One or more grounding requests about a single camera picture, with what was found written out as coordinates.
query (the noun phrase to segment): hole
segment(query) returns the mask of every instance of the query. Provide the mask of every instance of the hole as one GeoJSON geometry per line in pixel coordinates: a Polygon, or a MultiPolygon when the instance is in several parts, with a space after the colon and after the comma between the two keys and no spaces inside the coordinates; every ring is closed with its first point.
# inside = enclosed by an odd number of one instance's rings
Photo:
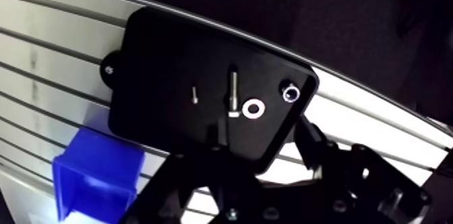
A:
{"type": "Polygon", "coordinates": [[[260,108],[257,105],[252,104],[249,106],[249,112],[252,114],[256,114],[260,108]]]}
{"type": "Polygon", "coordinates": [[[346,210],[348,210],[348,206],[343,200],[335,200],[332,207],[337,213],[344,213],[346,212],[346,210]]]}
{"type": "Polygon", "coordinates": [[[297,90],[289,89],[289,90],[287,90],[285,96],[288,100],[295,101],[298,96],[297,90]]]}
{"type": "Polygon", "coordinates": [[[364,168],[363,172],[362,172],[363,179],[367,179],[368,175],[369,175],[369,170],[367,168],[364,168]]]}

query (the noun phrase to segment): metal washer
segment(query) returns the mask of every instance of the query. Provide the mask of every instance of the metal washer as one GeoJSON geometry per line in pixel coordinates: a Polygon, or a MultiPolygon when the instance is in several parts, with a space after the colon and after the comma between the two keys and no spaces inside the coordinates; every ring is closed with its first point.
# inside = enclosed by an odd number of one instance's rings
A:
{"type": "Polygon", "coordinates": [[[249,99],[242,105],[242,114],[248,119],[257,119],[260,118],[264,111],[266,110],[266,105],[260,99],[249,99]],[[252,113],[249,111],[250,106],[256,105],[258,107],[258,111],[252,113]]]}

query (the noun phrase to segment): mounting hole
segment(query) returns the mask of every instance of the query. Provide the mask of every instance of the mounting hole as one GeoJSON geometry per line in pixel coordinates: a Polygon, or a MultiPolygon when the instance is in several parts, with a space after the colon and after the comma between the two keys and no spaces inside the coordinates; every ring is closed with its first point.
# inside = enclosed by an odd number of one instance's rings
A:
{"type": "Polygon", "coordinates": [[[337,213],[344,213],[348,210],[348,205],[343,200],[335,200],[332,207],[337,213]]]}
{"type": "Polygon", "coordinates": [[[263,218],[267,221],[276,221],[280,218],[280,212],[275,207],[268,207],[263,211],[263,218]]]}
{"type": "Polygon", "coordinates": [[[301,96],[301,91],[290,82],[287,82],[282,87],[282,97],[287,103],[294,103],[301,96]]]}
{"type": "Polygon", "coordinates": [[[362,171],[363,179],[367,179],[368,175],[369,175],[369,169],[364,168],[363,171],[362,171]]]}
{"type": "Polygon", "coordinates": [[[258,108],[257,105],[250,105],[249,106],[249,112],[252,113],[252,114],[256,114],[259,110],[260,110],[260,108],[258,108]]]}

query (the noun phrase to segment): small screw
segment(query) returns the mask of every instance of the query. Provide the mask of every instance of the small screw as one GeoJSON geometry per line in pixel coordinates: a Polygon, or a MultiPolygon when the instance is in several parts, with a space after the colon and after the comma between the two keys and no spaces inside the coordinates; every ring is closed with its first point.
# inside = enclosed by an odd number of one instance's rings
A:
{"type": "Polygon", "coordinates": [[[197,88],[195,86],[192,86],[192,103],[193,104],[198,103],[197,88]]]}
{"type": "Polygon", "coordinates": [[[422,193],[420,193],[420,198],[421,198],[423,201],[426,201],[426,200],[428,200],[428,195],[427,195],[425,192],[422,192],[422,193]]]}
{"type": "Polygon", "coordinates": [[[107,73],[107,74],[112,74],[113,73],[113,68],[111,66],[107,66],[105,67],[104,71],[107,73]]]}
{"type": "Polygon", "coordinates": [[[263,211],[263,218],[267,221],[276,221],[280,218],[280,213],[275,207],[268,207],[263,211]]]}
{"type": "Polygon", "coordinates": [[[236,211],[236,209],[234,208],[230,209],[226,215],[227,215],[226,218],[229,221],[237,221],[238,212],[236,211]]]}
{"type": "Polygon", "coordinates": [[[332,206],[337,213],[344,213],[348,209],[348,206],[343,200],[335,200],[332,206]]]}

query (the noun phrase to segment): black plastic part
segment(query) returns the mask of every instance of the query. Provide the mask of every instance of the black plastic part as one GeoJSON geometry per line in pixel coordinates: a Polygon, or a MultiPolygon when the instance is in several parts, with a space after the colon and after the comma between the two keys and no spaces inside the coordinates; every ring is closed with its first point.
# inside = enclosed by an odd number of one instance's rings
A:
{"type": "Polygon", "coordinates": [[[181,153],[210,144],[211,132],[224,121],[229,150],[262,173],[317,87],[317,76],[299,60],[193,20],[143,8],[127,23],[109,127],[118,136],[181,153]],[[232,67],[239,77],[239,109],[247,99],[258,98],[266,105],[259,119],[228,118],[232,67]],[[294,103],[283,100],[282,80],[300,88],[294,103]],[[197,104],[191,101],[192,86],[197,104]]]}
{"type": "Polygon", "coordinates": [[[320,140],[324,135],[303,117],[295,131],[303,160],[321,167],[321,178],[261,184],[244,160],[225,148],[171,155],[120,224],[130,219],[179,223],[188,195],[204,186],[219,208],[210,223],[407,224],[420,221],[429,210],[431,196],[372,149],[356,144],[351,151],[340,150],[320,140]],[[309,149],[301,152],[300,146],[309,149]],[[369,169],[366,177],[364,168],[369,169]]]}

